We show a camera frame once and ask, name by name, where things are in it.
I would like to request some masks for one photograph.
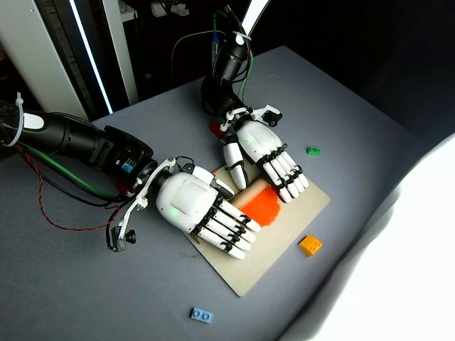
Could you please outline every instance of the gray tabletop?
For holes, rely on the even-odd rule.
[[[137,136],[152,146],[158,161],[187,155],[214,170],[223,164],[222,149],[208,129],[213,118],[202,110],[199,87],[200,80],[189,83],[97,124]],[[0,338],[276,339],[415,158],[419,142],[285,47],[255,59],[245,102],[282,111],[275,131],[331,197],[303,234],[323,241],[316,256],[306,258],[290,247],[238,298],[154,205],[133,216],[137,243],[118,254],[105,248],[103,230],[64,232],[50,226],[38,208],[38,180],[15,156],[0,162]],[[310,146],[320,148],[322,156],[307,156]],[[71,164],[101,185],[100,174]],[[54,220],[73,227],[103,223],[109,215],[50,186],[44,202]],[[213,312],[212,323],[190,319],[192,307]]]

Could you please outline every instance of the white panel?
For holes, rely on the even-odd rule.
[[[119,4],[117,0],[103,0],[105,7],[107,23],[114,43],[117,62],[120,66],[120,72],[123,78],[123,84],[127,91],[129,105],[139,101],[137,95],[136,82],[134,81],[133,69],[127,46],[127,39],[123,29],[122,17],[120,15]]]
[[[34,1],[1,0],[0,41],[44,111],[87,119]]]

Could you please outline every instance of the cutting board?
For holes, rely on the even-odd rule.
[[[248,163],[245,165],[245,170],[251,183],[259,175],[256,166]],[[217,178],[235,190],[236,194],[238,193],[225,167],[214,173]],[[255,233],[256,242],[252,243],[252,248],[247,252],[243,261],[232,258],[203,240],[200,240],[200,244],[198,244],[190,235],[187,234],[187,237],[232,290],[242,297],[288,247],[297,247],[300,240],[296,239],[329,201],[330,198],[310,181],[309,187],[300,197],[289,204],[279,203],[281,210],[278,217],[270,226],[264,226],[260,232]],[[301,257],[302,261],[306,258],[303,252]]]

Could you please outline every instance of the robotic hand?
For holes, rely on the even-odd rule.
[[[226,15],[234,18],[239,32],[233,31],[227,43],[218,51],[213,71],[204,79],[201,92],[205,110],[226,118],[226,122],[220,126],[225,144],[223,152],[236,186],[241,190],[248,186],[241,147],[247,157],[267,174],[280,198],[290,202],[309,183],[301,167],[284,150],[286,144],[266,126],[276,126],[282,114],[269,105],[251,109],[232,90],[232,84],[243,73],[239,71],[245,60],[245,79],[250,72],[252,54],[249,34],[268,3],[269,0],[251,0],[242,23],[226,6]]]
[[[252,233],[260,231],[254,220],[226,201],[233,192],[207,170],[192,163],[174,173],[175,158],[168,158],[150,175],[145,186],[126,211],[118,227],[111,230],[113,245],[107,231],[108,247],[125,250],[126,242],[135,242],[134,230],[125,234],[133,210],[148,205],[149,191],[155,193],[156,207],[161,215],[182,232],[193,234],[236,259],[244,259],[256,240]]]
[[[276,126],[281,117],[279,110],[270,105],[255,110],[239,108],[226,114],[227,121],[221,124],[220,130],[227,131],[232,127],[234,131],[225,134],[223,153],[236,186],[241,190],[248,186],[241,147],[247,157],[267,174],[280,198],[291,202],[308,187],[309,182],[301,167],[285,151],[286,144],[265,126]]]

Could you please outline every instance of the light strip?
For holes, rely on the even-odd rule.
[[[76,19],[77,27],[79,28],[80,36],[82,37],[82,41],[84,42],[85,50],[87,51],[87,54],[88,54],[88,59],[90,59],[90,63],[92,64],[93,72],[95,73],[95,77],[97,78],[98,85],[100,86],[102,96],[105,99],[107,110],[111,114],[112,113],[111,104],[109,103],[109,99],[107,98],[105,87],[102,84],[100,73],[98,72],[98,68],[95,63],[95,59],[93,58],[92,50],[90,49],[90,45],[88,43],[87,36],[85,35],[85,31],[84,31],[84,27],[82,26],[82,22],[80,21],[79,12],[77,12],[77,7],[76,7],[74,0],[70,0],[70,5],[71,5],[71,9],[73,10],[74,19]]]

